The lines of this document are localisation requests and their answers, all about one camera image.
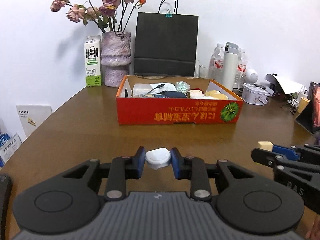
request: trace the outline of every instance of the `vase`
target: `vase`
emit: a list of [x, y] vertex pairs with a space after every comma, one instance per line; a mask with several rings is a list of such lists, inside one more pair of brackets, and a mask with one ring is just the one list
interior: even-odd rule
[[118, 87], [131, 63], [131, 33], [106, 32], [102, 34], [101, 64], [105, 67], [104, 84]]

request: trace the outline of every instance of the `bag handle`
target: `bag handle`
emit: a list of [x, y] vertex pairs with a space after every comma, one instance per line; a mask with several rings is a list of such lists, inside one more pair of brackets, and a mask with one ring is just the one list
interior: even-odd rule
[[[159, 10], [158, 10], [158, 13], [160, 13], [160, 8], [161, 8], [161, 5], [165, 2], [165, 0], [162, 0], [160, 5], [159, 5]], [[176, 12], [176, 14], [178, 13], [178, 0], [174, 0], [174, 10], [173, 10], [173, 14], [174, 12]]]

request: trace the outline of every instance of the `water bottle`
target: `water bottle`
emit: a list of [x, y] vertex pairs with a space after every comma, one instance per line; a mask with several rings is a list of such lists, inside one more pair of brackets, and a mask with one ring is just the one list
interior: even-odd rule
[[227, 42], [224, 50], [221, 84], [231, 91], [233, 89], [236, 71], [238, 68], [238, 58], [238, 45]]
[[247, 68], [248, 59], [244, 49], [239, 49], [238, 68], [233, 88], [241, 89], [244, 83], [244, 72]]
[[222, 68], [223, 68], [224, 48], [223, 44], [218, 43], [218, 46], [214, 49], [210, 59], [209, 69], [213, 69], [213, 79], [221, 83]]

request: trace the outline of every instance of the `milk carton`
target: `milk carton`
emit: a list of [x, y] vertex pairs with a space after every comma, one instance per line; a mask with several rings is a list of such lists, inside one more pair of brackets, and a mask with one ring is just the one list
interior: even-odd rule
[[84, 65], [87, 87], [101, 86], [100, 35], [87, 37], [84, 43]]

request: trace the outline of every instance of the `human hand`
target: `human hand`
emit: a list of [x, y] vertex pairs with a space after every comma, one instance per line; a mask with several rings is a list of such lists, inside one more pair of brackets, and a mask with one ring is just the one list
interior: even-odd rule
[[317, 215], [313, 227], [305, 236], [306, 239], [320, 240], [320, 215]]

